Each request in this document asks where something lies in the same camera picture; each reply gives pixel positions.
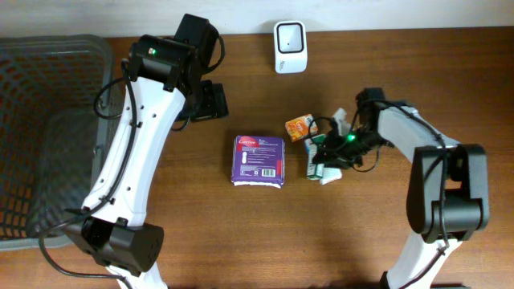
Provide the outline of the green gum pack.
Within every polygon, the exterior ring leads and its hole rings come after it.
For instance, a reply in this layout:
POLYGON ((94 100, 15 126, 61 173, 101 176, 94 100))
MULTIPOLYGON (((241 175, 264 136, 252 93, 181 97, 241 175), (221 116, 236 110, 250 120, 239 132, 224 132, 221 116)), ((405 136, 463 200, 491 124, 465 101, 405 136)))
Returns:
POLYGON ((325 134, 319 134, 304 141, 304 146, 308 154, 307 179, 321 180, 324 174, 323 164, 314 164, 313 158, 317 154, 317 145, 322 144, 325 134))

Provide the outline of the orange small box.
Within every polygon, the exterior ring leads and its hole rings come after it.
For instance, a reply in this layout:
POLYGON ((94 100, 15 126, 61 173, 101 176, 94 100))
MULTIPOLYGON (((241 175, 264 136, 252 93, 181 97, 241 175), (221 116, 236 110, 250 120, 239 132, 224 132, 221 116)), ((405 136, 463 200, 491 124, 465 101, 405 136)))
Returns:
POLYGON ((314 136, 318 133, 318 127, 311 114, 287 121, 285 128, 292 142, 303 140, 308 134, 314 136))

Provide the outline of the purple sanitary pad pack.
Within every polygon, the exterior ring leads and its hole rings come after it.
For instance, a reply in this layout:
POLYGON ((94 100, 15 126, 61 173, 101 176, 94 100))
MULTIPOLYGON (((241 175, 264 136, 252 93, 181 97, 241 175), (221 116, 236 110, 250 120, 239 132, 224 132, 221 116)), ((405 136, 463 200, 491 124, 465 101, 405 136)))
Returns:
POLYGON ((235 185, 281 189, 285 180, 284 140, 273 136, 236 136, 231 167, 235 185))

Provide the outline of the white green medicine box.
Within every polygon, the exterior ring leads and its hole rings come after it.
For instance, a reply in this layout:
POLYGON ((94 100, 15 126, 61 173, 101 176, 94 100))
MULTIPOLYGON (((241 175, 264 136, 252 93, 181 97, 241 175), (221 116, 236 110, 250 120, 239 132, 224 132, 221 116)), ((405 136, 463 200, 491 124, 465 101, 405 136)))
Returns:
POLYGON ((322 185, 326 185, 332 181, 337 181, 342 178, 341 169, 338 168, 323 168, 323 176, 320 179, 322 185))

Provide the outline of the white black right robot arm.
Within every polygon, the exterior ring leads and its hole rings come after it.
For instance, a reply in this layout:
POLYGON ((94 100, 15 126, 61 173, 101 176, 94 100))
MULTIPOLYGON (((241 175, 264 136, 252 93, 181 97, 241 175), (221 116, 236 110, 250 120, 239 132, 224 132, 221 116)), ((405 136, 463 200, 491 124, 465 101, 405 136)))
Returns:
POLYGON ((487 154, 462 144, 424 120, 404 100, 388 100, 381 88, 356 96, 350 125, 329 118, 323 140, 311 140, 316 165, 360 170, 362 158, 383 147, 411 163, 406 197, 410 235, 397 262, 382 273, 381 288, 429 288, 448 257, 490 219, 487 154))

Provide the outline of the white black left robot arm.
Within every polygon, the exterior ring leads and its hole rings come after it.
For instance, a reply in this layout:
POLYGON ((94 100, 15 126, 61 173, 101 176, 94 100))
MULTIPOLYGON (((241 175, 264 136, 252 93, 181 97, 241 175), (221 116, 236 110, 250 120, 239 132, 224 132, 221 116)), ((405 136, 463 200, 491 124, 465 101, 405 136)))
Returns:
POLYGON ((173 37, 143 35, 121 63, 124 110, 104 166, 81 207, 68 209, 53 231, 63 232, 123 288, 163 288, 157 257, 164 230, 148 224, 149 189, 171 132, 227 116, 214 71, 225 45, 205 18, 186 14, 173 37))

